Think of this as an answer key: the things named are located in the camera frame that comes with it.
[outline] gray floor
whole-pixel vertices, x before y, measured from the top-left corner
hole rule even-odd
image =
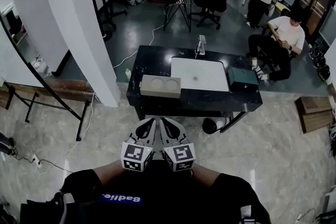
[[[302,133],[293,102],[298,95],[261,95],[264,105],[223,134],[205,134],[202,119],[174,119],[185,126],[194,143],[196,161],[248,181],[273,224],[294,223],[300,213],[311,208],[319,214],[336,176],[335,160],[329,157],[328,130],[324,127]],[[102,166],[120,158],[121,144],[131,126],[138,122],[134,108],[125,99],[125,91],[122,96],[116,109],[94,102],[91,125],[83,140],[70,151],[76,144],[79,121],[67,111],[34,105],[30,123],[24,123],[28,108],[13,97],[8,111],[0,108],[0,131],[17,141],[19,157],[31,159],[35,153],[40,159],[57,162],[73,172]],[[56,104],[50,97],[40,97],[39,101]],[[66,102],[77,113],[82,111],[83,103]],[[90,116],[88,109],[83,131]],[[49,167],[43,163],[36,171],[25,160],[0,157],[0,201],[10,203],[12,214],[18,217],[20,204],[27,199],[53,198],[68,173]],[[307,216],[306,223],[311,223],[311,218],[312,215]]]
[[[222,14],[221,28],[216,30],[215,25],[206,20],[200,28],[196,27],[199,17],[193,17],[193,29],[189,33],[183,20],[182,14],[177,12],[166,31],[161,28],[154,32],[155,39],[152,46],[195,48],[198,36],[205,35],[207,44],[206,50],[224,52],[235,55],[246,55],[248,53],[248,37],[251,34],[258,34],[260,29],[251,29],[245,23],[243,14],[246,12],[247,4],[241,7],[240,0],[228,0],[228,9]],[[125,9],[125,6],[115,4],[116,10]],[[117,30],[110,40],[106,42],[107,52],[112,65],[119,64],[124,58],[134,53],[140,45],[149,45],[153,36],[152,30],[163,24],[164,4],[143,3],[129,8],[127,16],[121,15],[114,18]],[[199,7],[193,5],[193,11],[198,12]],[[266,82],[260,87],[264,91],[278,91],[289,93],[303,93],[327,95],[326,84],[323,83],[313,67],[308,56],[308,45],[306,44],[302,55],[292,61],[292,75],[286,81]],[[132,69],[135,57],[126,60],[121,66],[115,69],[117,81],[126,82],[126,68]],[[78,68],[73,57],[68,61],[61,78],[85,80],[84,75]]]

